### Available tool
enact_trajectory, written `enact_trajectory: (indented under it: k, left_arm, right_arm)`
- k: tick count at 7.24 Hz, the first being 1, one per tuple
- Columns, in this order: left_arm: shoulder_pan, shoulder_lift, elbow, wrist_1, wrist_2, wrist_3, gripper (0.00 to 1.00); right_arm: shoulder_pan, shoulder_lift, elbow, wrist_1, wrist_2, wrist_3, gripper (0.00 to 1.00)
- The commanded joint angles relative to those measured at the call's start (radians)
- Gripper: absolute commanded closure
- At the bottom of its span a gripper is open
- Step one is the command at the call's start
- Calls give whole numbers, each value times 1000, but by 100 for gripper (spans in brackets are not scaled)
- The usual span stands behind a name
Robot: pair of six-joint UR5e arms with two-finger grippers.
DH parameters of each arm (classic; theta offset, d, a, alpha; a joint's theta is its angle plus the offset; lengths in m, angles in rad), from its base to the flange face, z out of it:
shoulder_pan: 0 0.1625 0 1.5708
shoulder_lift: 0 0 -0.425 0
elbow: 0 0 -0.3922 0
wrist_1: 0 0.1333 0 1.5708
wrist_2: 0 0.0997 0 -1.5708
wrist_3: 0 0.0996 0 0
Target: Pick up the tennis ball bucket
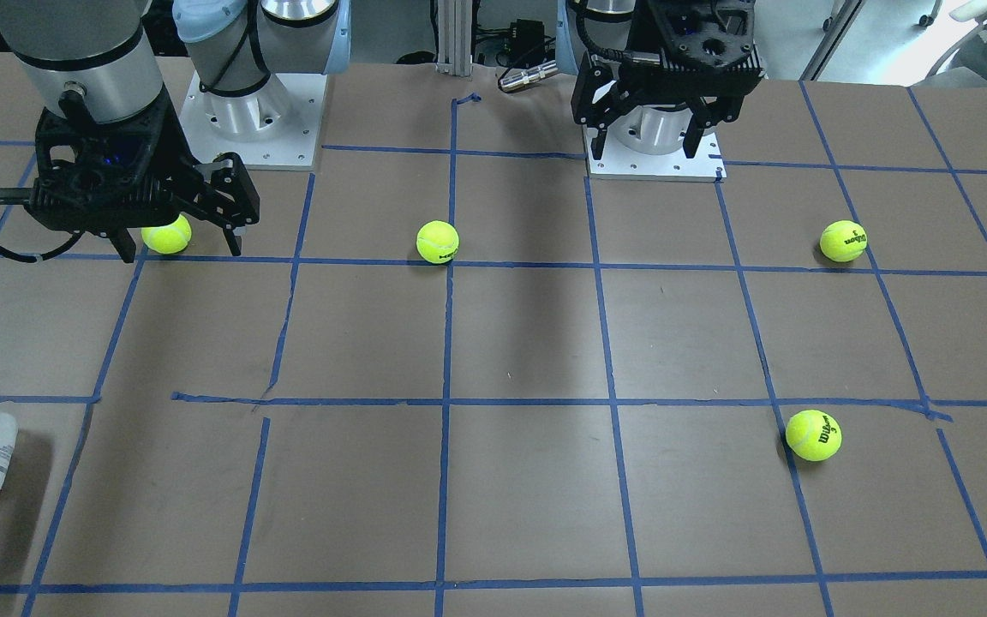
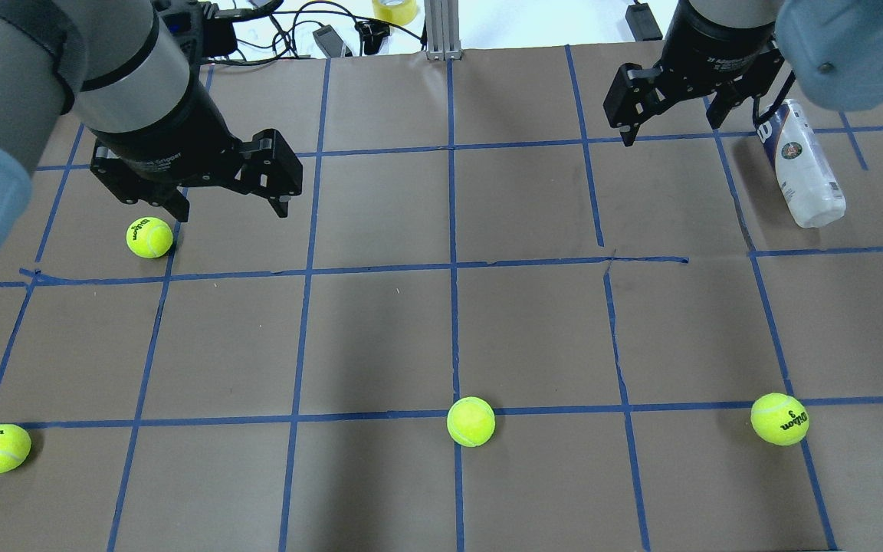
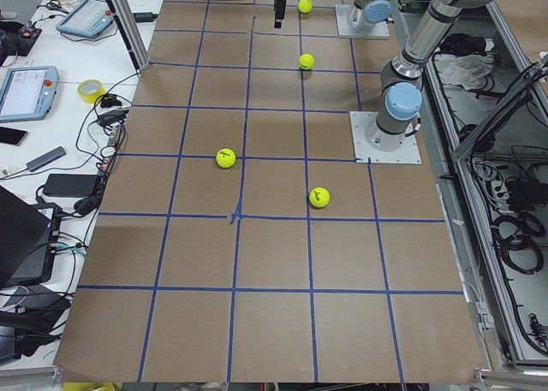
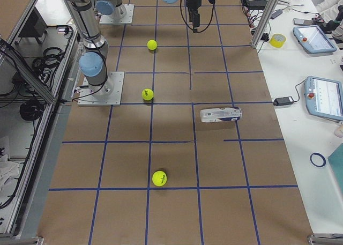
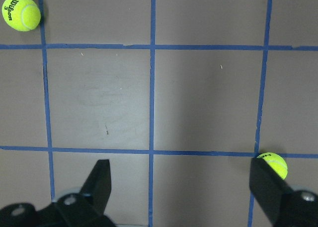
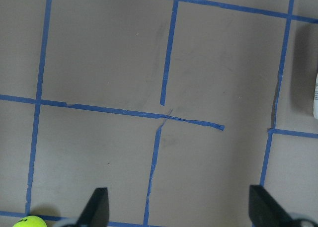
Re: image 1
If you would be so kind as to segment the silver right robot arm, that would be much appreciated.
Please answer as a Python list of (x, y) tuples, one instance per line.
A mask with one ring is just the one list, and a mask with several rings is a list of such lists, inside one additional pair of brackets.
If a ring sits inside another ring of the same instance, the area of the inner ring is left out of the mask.
[(348, 1), (176, 1), (195, 81), (181, 108), (145, 1), (0, 1), (0, 32), (44, 108), (38, 175), (0, 189), (0, 256), (50, 261), (85, 234), (130, 263), (135, 228), (211, 223), (234, 256), (261, 219), (251, 169), (311, 171), (329, 75), (351, 58)]

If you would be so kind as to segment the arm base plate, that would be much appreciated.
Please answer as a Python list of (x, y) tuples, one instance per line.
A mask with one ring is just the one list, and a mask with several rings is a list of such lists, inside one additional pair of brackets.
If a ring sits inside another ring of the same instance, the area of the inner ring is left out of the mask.
[(328, 75), (279, 74), (255, 93), (203, 93), (195, 75), (179, 117), (193, 155), (211, 163), (238, 153), (249, 169), (313, 171)]
[(717, 183), (727, 178), (723, 153), (712, 133), (701, 140), (696, 155), (688, 157), (678, 146), (673, 153), (641, 153), (620, 143), (614, 130), (607, 133), (606, 145), (600, 158), (592, 153), (592, 140), (598, 130), (583, 130), (588, 173), (601, 180), (685, 181), (686, 183)]

